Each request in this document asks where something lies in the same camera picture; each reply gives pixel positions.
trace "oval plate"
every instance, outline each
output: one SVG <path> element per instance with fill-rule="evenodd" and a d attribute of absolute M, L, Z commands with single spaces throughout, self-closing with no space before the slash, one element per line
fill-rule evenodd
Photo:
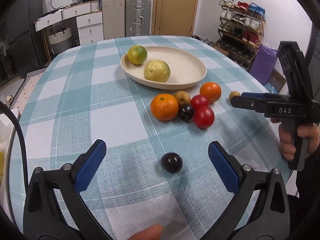
<path fill-rule="evenodd" d="M 131 64 L 127 54 L 124 54 L 121 58 L 121 66 L 124 72 L 142 85 L 166 90 L 185 89 L 198 84 L 207 74 L 207 68 L 203 62 L 189 52 L 164 46 L 145 48 L 148 57 L 142 65 Z M 169 65 L 171 75 L 166 83 L 146 80 L 143 76 L 144 67 L 148 62 L 155 59 L 163 60 Z"/>

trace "hand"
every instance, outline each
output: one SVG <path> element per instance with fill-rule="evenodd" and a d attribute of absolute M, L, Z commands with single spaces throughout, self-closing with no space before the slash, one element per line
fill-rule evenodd
<path fill-rule="evenodd" d="M 134 234 L 128 240 L 159 240 L 162 234 L 162 230 L 163 228 L 161 225 L 155 224 Z"/>
<path fill-rule="evenodd" d="M 272 123 L 280 122 L 279 119 L 271 118 Z M 298 127 L 297 135 L 301 138 L 309 138 L 307 158 L 313 154 L 319 147 L 320 129 L 315 124 L 304 124 Z M 291 135 L 283 130 L 282 124 L 279 125 L 279 138 L 281 143 L 281 152 L 285 159 L 292 161 L 296 148 L 291 144 Z"/>

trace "red tomato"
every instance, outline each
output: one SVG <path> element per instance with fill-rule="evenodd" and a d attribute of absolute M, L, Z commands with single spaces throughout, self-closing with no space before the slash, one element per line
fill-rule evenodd
<path fill-rule="evenodd" d="M 193 121 L 197 127 L 207 129 L 214 122 L 214 112 L 207 106 L 201 106 L 193 116 Z"/>
<path fill-rule="evenodd" d="M 193 109 L 195 112 L 201 107 L 201 106 L 209 106 L 210 102 L 208 98 L 206 98 L 203 95 L 197 95 L 192 98 L 191 105 L 193 106 Z"/>

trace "checkered tablecloth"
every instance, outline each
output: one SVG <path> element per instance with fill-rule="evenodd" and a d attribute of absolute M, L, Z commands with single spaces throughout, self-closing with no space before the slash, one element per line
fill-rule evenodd
<path fill-rule="evenodd" d="M 163 91 L 126 77 L 120 59 L 135 44 L 169 46 L 188 51 L 208 68 L 207 76 L 187 92 L 194 96 L 205 82 L 217 82 L 221 99 L 211 107 L 215 122 L 207 130 L 179 118 L 160 122 L 149 105 Z M 200 239 L 233 197 L 208 158 L 217 140 L 241 164 L 255 170 L 277 167 L 284 180 L 290 171 L 276 144 L 276 128 L 263 114 L 234 109 L 229 93 L 266 92 L 252 76 L 208 45 L 188 37 L 145 36 L 100 41 L 59 54 L 36 84 L 20 124 L 26 141 L 29 179 L 35 167 L 59 169 L 73 163 L 96 139 L 107 154 L 87 191 L 81 196 L 92 214 L 114 239 L 154 223 L 164 226 L 163 239 Z M 184 162 L 177 174 L 159 163 L 167 152 Z M 10 196 L 15 220 L 22 230 L 25 192 L 21 151 L 14 139 L 10 160 Z M 59 191 L 68 223 L 74 224 Z M 254 199 L 239 225 L 252 210 Z"/>

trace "door frame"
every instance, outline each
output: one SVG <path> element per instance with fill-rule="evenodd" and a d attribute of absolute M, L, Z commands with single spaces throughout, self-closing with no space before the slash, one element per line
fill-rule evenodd
<path fill-rule="evenodd" d="M 153 4 L 152 4 L 152 22 L 151 22 L 151 32 L 152 32 L 153 35 L 155 33 L 155 27 L 156 27 L 156 8 L 157 8 L 157 0 L 153 0 Z M 193 20 L 192 20 L 192 25 L 191 25 L 191 35 L 192 35 L 192 32 L 193 32 L 193 28 L 195 26 L 197 8 L 198 8 L 198 0 L 196 0 L 196 5 L 195 5 L 195 8 L 194 8 L 194 12 L 193 12 Z"/>

